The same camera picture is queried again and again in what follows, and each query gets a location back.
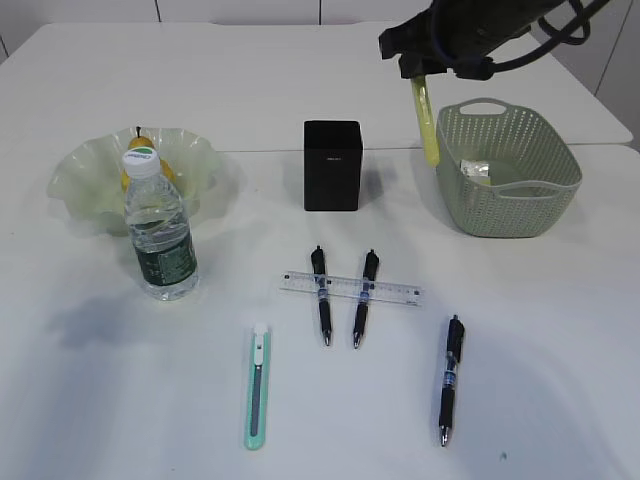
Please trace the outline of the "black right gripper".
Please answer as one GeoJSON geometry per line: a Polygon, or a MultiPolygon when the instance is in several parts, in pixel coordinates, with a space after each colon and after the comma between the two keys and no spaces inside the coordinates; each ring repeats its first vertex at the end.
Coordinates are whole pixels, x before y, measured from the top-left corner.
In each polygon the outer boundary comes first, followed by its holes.
{"type": "Polygon", "coordinates": [[[490,53],[528,30],[528,1],[434,1],[410,20],[379,36],[384,60],[398,55],[401,76],[452,70],[463,79],[487,80],[496,73],[490,53]]]}

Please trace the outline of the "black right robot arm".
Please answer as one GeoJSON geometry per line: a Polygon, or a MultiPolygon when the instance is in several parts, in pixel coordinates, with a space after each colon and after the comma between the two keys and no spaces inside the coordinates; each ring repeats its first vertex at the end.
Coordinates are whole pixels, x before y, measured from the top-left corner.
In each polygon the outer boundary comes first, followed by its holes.
{"type": "Polygon", "coordinates": [[[569,1],[574,17],[557,29],[546,15],[562,4],[546,0],[434,1],[408,21],[384,30],[378,38],[379,51],[384,60],[399,58],[404,79],[451,70],[462,79],[486,81],[497,73],[524,67],[560,44],[584,44],[591,34],[591,18],[607,3],[569,1]],[[548,36],[545,43],[518,58],[494,62],[490,57],[494,50],[528,33],[533,24],[548,36]]]}

